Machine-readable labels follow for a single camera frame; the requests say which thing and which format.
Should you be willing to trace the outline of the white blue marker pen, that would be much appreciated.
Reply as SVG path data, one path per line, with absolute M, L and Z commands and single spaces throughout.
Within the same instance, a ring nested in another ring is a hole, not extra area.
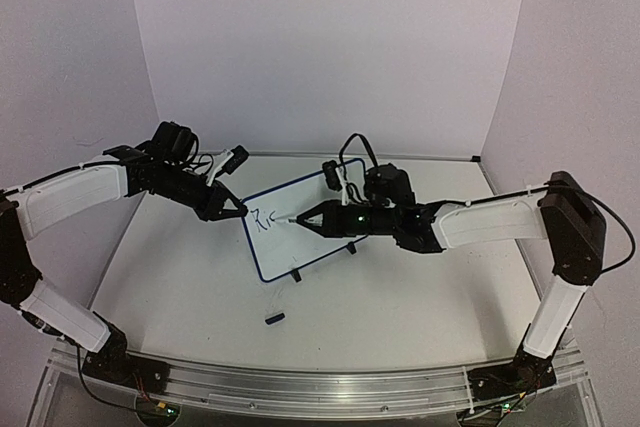
M 276 223 L 287 223 L 287 224 L 299 224 L 299 225 L 312 225 L 312 226 L 321 226 L 323 224 L 323 216 L 316 215 L 312 217 L 298 218 L 298 217 L 276 217 L 274 219 Z

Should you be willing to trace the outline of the blue framed whiteboard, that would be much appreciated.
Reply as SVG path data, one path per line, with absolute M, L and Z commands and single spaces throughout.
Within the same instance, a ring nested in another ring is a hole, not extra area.
M 248 215 L 243 226 L 259 279 L 271 283 L 341 251 L 352 254 L 365 237 L 324 238 L 299 226 L 295 218 L 325 200 L 342 200 L 329 189 L 321 170 L 322 160 L 314 157 L 264 156 L 251 161 L 257 191 L 243 204 Z

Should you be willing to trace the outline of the blue marker cap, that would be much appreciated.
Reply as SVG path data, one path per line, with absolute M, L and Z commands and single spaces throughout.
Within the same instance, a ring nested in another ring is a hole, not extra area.
M 278 313 L 265 319 L 267 325 L 273 325 L 285 319 L 284 313 Z

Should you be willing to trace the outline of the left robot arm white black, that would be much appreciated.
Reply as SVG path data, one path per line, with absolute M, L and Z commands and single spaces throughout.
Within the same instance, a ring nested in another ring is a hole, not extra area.
M 123 200 L 154 195 L 193 211 L 203 222 L 243 218 L 248 209 L 223 182 L 249 158 L 242 145 L 198 169 L 199 138 L 189 127 L 163 121 L 148 140 L 119 145 L 91 160 L 1 192 L 1 302 L 80 348 L 97 367 L 127 381 L 134 360 L 118 345 L 115 327 L 67 296 L 37 265 L 36 239 L 72 219 Z

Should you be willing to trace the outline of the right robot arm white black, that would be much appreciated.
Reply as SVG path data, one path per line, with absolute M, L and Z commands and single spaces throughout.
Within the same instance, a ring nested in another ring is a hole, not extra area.
M 390 237 L 416 254 L 480 243 L 546 243 L 551 278 L 512 363 L 532 368 L 553 357 L 586 291 L 604 271 L 604 215 L 570 173 L 556 171 L 521 191 L 426 203 L 417 201 L 408 174 L 392 164 L 369 169 L 364 181 L 363 201 L 325 200 L 292 224 L 326 239 Z

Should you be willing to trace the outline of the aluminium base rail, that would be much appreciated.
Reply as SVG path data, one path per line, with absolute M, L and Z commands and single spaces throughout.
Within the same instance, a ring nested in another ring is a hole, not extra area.
M 224 413 L 303 420 L 374 420 L 425 417 L 493 406 L 508 424 L 526 414 L 539 425 L 599 426 L 601 416 L 581 352 L 559 350 L 546 378 L 495 396 L 479 376 L 482 365 L 388 372 L 296 372 L 229 367 L 168 359 L 156 398 Z

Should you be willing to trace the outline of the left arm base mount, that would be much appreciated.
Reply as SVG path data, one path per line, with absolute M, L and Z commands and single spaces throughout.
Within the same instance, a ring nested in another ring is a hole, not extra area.
M 81 364 L 83 375 L 93 379 L 138 389 L 146 394 L 163 394 L 168 384 L 168 363 L 128 352 L 126 336 L 110 333 L 97 352 L 88 352 Z

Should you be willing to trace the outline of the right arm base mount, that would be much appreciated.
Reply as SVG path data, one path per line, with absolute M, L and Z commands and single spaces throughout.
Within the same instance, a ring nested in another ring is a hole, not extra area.
M 507 363 L 475 368 L 468 373 L 468 379 L 474 401 L 532 393 L 556 384 L 551 359 L 526 352 L 517 354 Z

